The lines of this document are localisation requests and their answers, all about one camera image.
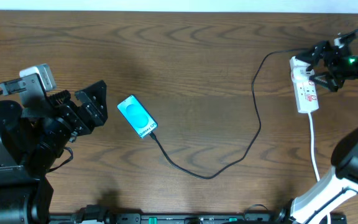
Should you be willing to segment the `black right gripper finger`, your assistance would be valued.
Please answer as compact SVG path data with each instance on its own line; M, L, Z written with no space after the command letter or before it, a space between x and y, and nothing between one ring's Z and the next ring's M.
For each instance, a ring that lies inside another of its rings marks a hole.
M295 56L297 60L300 60L304 63L307 63L308 66L306 71L311 71L318 62L324 58L324 56L333 51L333 47L331 46L328 40L323 40L318 42L312 48L307 49Z
M310 76L310 80L331 92L337 92L341 87L341 83L329 72L314 74Z

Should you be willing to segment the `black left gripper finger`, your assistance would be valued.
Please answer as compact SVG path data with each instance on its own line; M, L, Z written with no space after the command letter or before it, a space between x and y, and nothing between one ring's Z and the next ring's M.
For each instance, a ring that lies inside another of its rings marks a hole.
M68 90L60 91L47 97L53 107L67 104L70 101L71 94Z
M79 112L85 120L93 123L105 123L107 121L106 94L107 86L103 80L75 92L76 99L82 103Z

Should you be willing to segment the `blue screen Galaxy smartphone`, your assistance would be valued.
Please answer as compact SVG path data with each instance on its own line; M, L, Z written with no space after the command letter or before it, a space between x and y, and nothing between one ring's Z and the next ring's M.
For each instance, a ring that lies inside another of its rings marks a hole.
M134 95L130 95L120 102L117 105L117 109L140 138L145 138L158 127L156 120L153 119L150 113Z

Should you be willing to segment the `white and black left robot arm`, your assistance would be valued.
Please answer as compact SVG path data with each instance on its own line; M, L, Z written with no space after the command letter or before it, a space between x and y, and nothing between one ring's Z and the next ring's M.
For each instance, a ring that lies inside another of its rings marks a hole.
M0 101L0 223L76 223L50 213L46 176L70 143L105 124L106 83L47 96L35 78L19 78L1 83L1 90L20 93L22 101Z

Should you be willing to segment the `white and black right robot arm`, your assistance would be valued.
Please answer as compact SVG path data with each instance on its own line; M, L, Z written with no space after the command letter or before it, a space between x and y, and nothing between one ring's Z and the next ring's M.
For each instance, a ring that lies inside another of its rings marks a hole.
M331 92L343 87L347 80L358 80L358 55L350 43L356 32L340 34L333 43L321 41L290 59L296 107L310 116L319 108L316 86ZM288 223L331 222L330 212L346 200L358 195L358 128L338 142L331 156L331 167L303 195L294 198L277 218Z

